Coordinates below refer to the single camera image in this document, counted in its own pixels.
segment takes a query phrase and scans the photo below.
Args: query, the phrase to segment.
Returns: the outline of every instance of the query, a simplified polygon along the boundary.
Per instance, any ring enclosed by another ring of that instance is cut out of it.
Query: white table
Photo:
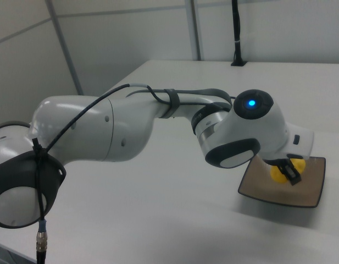
[[[46,263],[339,263],[339,65],[149,61],[123,83],[269,92],[287,121],[318,131],[312,156],[326,158],[319,206],[238,194],[246,164],[210,166],[187,120],[159,119],[133,160],[66,166],[46,217]],[[34,259],[36,232],[37,224],[0,228],[0,244]]]

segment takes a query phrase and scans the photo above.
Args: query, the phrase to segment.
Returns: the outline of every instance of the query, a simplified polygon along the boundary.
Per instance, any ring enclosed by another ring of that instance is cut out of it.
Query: blue led light
[[[248,101],[248,105],[249,106],[254,106],[256,104],[256,101],[255,100],[250,100]]]

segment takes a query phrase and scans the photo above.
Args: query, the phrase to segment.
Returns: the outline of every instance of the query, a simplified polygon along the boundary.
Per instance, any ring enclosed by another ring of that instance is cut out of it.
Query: metal connector
[[[36,251],[45,252],[47,250],[47,232],[37,232]]]

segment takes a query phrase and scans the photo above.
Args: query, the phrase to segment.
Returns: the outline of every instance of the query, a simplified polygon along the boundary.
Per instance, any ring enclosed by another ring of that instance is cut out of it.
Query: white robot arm
[[[155,94],[157,100],[147,90],[134,92],[123,100],[105,98],[86,111],[50,148],[49,163],[40,168],[45,214],[65,177],[63,165],[76,160],[118,162],[134,158],[145,147],[155,118],[187,118],[205,160],[216,167],[233,168],[257,154],[266,162],[309,158],[313,132],[286,123],[279,106],[266,92],[245,91],[234,103],[227,93],[215,89],[155,90]],[[41,102],[31,125],[0,125],[1,227],[25,227],[39,218],[32,139],[47,147],[95,99],[50,97]],[[291,181],[295,177],[292,172],[289,176]]]

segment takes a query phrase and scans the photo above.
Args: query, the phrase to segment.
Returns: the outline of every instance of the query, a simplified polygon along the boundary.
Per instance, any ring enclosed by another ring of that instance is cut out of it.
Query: yellow object
[[[290,159],[295,169],[302,174],[306,167],[304,159],[291,158]],[[272,166],[270,169],[270,176],[277,183],[286,183],[288,179],[280,172],[277,166]]]

